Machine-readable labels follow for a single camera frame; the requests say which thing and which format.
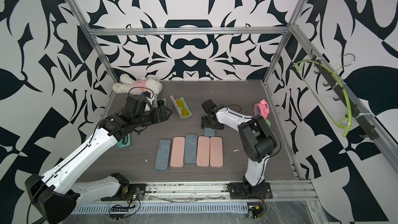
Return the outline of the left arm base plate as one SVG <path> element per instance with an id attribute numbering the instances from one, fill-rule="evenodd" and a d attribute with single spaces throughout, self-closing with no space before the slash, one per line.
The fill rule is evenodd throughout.
<path id="1" fill-rule="evenodd" d="M 113 196 L 101 198 L 101 201 L 135 201 L 142 200 L 145 196 L 147 184 L 131 183 L 120 173 L 113 173 L 110 176 L 118 181 L 120 187 Z"/>

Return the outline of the pink alarm clock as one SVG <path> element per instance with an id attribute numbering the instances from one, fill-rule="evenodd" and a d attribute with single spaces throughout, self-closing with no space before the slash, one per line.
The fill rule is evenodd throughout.
<path id="1" fill-rule="evenodd" d="M 254 115 L 261 115 L 264 119 L 268 118 L 268 115 L 270 113 L 270 108 L 268 102 L 263 99 L 259 103 L 256 103 L 254 105 Z"/>

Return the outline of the grey-green case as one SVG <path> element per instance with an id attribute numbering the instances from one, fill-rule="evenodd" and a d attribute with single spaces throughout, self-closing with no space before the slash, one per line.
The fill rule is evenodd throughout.
<path id="1" fill-rule="evenodd" d="M 131 146 L 131 134 L 126 135 L 123 137 L 118 143 L 117 143 L 118 148 L 126 148 Z"/>

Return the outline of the grey case with black sunglasses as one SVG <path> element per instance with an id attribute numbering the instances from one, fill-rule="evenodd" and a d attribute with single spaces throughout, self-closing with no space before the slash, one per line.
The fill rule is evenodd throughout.
<path id="1" fill-rule="evenodd" d="M 155 95 L 153 106 L 154 107 L 167 106 L 167 100 L 165 98 L 158 98 L 158 96 Z"/>

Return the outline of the black wall hook rail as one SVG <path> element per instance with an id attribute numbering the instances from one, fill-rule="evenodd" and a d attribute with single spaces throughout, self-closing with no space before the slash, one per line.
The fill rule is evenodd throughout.
<path id="1" fill-rule="evenodd" d="M 342 64 L 336 69 L 329 65 L 325 57 L 318 57 L 313 51 L 311 52 L 311 60 L 315 62 L 314 66 L 318 69 L 316 74 L 320 74 L 326 79 L 324 86 L 336 93 L 336 97 L 333 100 L 342 102 L 346 107 L 346 114 L 335 124 L 338 128 L 344 130 L 343 137 L 346 138 L 353 124 L 358 123 L 364 132 L 364 134 L 360 135 L 360 138 L 369 138 L 372 141 L 379 138 L 380 135 L 376 131 L 376 126 L 367 119 L 368 113 L 359 109 L 358 104 L 352 100 L 353 94 L 349 92 L 348 85 L 340 77 L 340 72 L 344 68 L 355 63 L 356 56 L 352 53 L 341 55 Z"/>

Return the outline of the yellow glasses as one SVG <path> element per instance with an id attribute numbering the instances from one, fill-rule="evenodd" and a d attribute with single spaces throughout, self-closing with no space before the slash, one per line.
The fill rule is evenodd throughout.
<path id="1" fill-rule="evenodd" d="M 191 115 L 190 111 L 187 109 L 184 99 L 179 98 L 176 100 L 177 106 L 180 108 L 183 117 L 189 117 Z"/>

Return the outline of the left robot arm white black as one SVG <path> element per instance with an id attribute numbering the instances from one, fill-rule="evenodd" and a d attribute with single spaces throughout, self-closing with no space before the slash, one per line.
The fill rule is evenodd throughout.
<path id="1" fill-rule="evenodd" d="M 160 106 L 146 111 L 144 107 L 125 107 L 100 121 L 94 133 L 66 159 L 43 175 L 31 175 L 25 182 L 33 205 L 50 224 L 58 224 L 76 208 L 110 198 L 124 200 L 130 183 L 120 173 L 93 181 L 77 180 L 104 152 L 132 132 L 167 121 L 173 111 Z"/>

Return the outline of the green lidded jar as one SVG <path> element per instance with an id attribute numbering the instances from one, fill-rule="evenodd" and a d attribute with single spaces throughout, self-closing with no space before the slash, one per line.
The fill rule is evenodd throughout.
<path id="1" fill-rule="evenodd" d="M 265 119 L 265 122 L 266 122 L 266 124 L 268 125 L 268 126 L 272 126 L 272 124 L 271 124 L 271 122 L 268 120 L 268 119 Z"/>

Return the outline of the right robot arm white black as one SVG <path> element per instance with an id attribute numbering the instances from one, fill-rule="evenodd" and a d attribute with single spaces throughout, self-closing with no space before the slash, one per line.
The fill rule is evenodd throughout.
<path id="1" fill-rule="evenodd" d="M 222 130 L 225 125 L 239 133 L 243 150 L 248 157 L 244 183 L 249 187 L 264 182 L 265 169 L 277 147 L 277 141 L 270 126 L 260 116 L 247 116 L 230 110 L 226 106 L 203 106 L 204 127 Z"/>

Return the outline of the mint case with white sunglasses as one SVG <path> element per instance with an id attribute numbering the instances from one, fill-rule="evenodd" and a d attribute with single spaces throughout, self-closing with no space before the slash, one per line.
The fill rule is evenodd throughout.
<path id="1" fill-rule="evenodd" d="M 185 136 L 184 163 L 196 164 L 198 149 L 198 136 L 196 134 L 187 134 Z"/>

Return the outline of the pink case with red glasses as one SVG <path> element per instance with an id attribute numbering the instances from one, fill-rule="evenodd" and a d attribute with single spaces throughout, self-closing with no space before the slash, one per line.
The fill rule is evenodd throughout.
<path id="1" fill-rule="evenodd" d="M 185 138 L 181 136 L 174 137 L 170 160 L 172 168 L 182 168 L 184 166 L 184 148 Z"/>

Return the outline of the beige case with yellow glasses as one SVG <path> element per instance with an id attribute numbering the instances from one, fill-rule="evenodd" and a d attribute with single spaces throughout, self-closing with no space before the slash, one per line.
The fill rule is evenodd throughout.
<path id="1" fill-rule="evenodd" d="M 190 111 L 183 97 L 175 99 L 172 95 L 170 95 L 170 98 L 180 119 L 186 119 L 192 116 L 192 112 Z"/>

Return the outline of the white plush toy pink outfit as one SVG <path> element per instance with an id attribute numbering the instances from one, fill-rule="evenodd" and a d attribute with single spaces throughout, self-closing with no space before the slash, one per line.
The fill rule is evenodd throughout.
<path id="1" fill-rule="evenodd" d="M 141 79 L 134 80 L 128 74 L 122 74 L 119 80 L 120 83 L 113 85 L 113 91 L 119 94 L 141 94 L 149 92 L 158 95 L 163 89 L 163 85 L 153 78 L 142 77 Z"/>

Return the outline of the green clothes hanger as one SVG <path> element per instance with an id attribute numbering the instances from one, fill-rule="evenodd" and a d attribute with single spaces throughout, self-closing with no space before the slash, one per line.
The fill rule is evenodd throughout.
<path id="1" fill-rule="evenodd" d="M 325 87 L 326 79 L 316 74 L 317 68 L 311 60 L 311 55 L 304 55 L 292 61 L 300 84 L 301 91 L 297 97 L 298 112 L 303 119 L 309 118 L 316 124 L 323 119 L 329 127 L 343 136 L 343 129 L 335 124 L 346 114 L 346 107 L 342 102 L 333 100 L 336 93 Z"/>

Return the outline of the aluminium front rail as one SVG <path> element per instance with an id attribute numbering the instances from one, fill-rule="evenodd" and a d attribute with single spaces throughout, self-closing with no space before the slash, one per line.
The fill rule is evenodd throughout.
<path id="1" fill-rule="evenodd" d="M 309 180 L 270 180 L 269 189 L 262 197 L 232 197 L 228 181 L 158 181 L 145 182 L 141 203 L 199 203 L 199 202 L 259 202 L 318 201 L 318 195 Z"/>

